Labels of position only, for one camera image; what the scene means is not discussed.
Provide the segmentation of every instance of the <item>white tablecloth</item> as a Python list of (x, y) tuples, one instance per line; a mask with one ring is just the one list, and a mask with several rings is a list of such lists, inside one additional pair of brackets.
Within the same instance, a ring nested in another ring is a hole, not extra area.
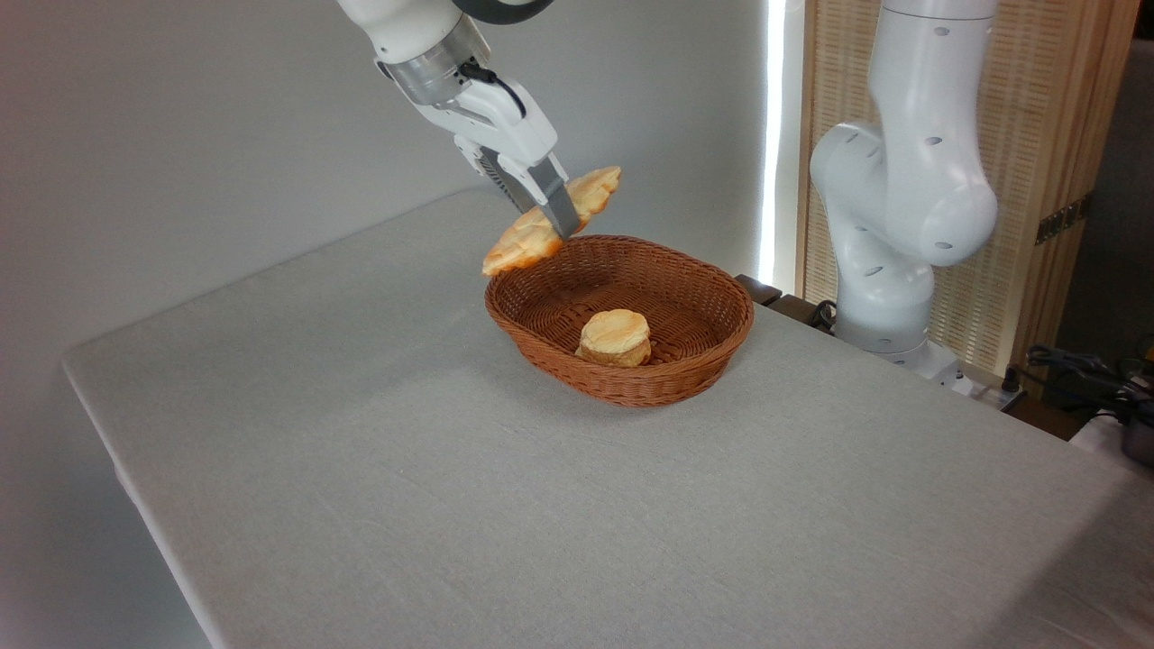
[(1148, 482), (760, 307), (703, 395), (593, 401), (485, 312), (511, 218), (450, 196), (67, 355), (215, 644), (1154, 642)]

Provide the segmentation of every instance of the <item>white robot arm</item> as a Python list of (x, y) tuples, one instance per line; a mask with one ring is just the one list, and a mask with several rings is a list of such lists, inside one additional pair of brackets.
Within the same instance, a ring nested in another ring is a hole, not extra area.
[(552, 0), (338, 0), (368, 33), (376, 66), (465, 159), (524, 212), (540, 206), (568, 239), (580, 225), (553, 154), (557, 133), (520, 84), (488, 69), (489, 46), (469, 14), (502, 24)]
[(931, 264), (959, 263), (994, 231), (975, 113), (996, 9), (885, 0), (869, 75), (882, 125), (838, 125), (810, 161), (838, 260), (837, 336), (947, 386), (960, 373), (927, 337)]

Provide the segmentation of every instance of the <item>wicker basket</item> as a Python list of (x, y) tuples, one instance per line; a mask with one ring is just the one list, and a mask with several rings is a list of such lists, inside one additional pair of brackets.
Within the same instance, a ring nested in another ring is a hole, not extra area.
[[(634, 406), (704, 391), (754, 323), (749, 296), (719, 268), (643, 239), (601, 234), (494, 277), (485, 306), (530, 363), (590, 396)], [(649, 321), (647, 364), (608, 367), (574, 356), (589, 319), (613, 308)]]

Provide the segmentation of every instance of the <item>bread roll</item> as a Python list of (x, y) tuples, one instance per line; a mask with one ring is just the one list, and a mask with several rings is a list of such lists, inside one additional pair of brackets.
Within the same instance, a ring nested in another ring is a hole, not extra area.
[(602, 311), (580, 330), (577, 357), (601, 365), (636, 367), (650, 358), (649, 322), (627, 308)]
[[(580, 218), (578, 232), (589, 225), (593, 215), (605, 209), (609, 203), (609, 195), (617, 191), (620, 184), (621, 167), (607, 166), (571, 180), (565, 186)], [(557, 254), (563, 243), (541, 208), (535, 207), (520, 215), (504, 231), (489, 254), (485, 255), (481, 273), (492, 277), (512, 268), (529, 268)]]

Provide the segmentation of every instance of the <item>gray wall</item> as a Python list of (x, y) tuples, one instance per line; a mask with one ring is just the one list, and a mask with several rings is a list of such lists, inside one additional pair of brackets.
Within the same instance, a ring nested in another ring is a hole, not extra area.
[[(598, 230), (751, 273), (763, 13), (564, 0), (485, 32), (571, 172), (624, 167)], [(480, 185), (370, 57), (331, 0), (0, 7), (0, 647), (204, 646), (59, 357)]]
[(1134, 40), (1058, 346), (1109, 363), (1154, 333), (1154, 40)]

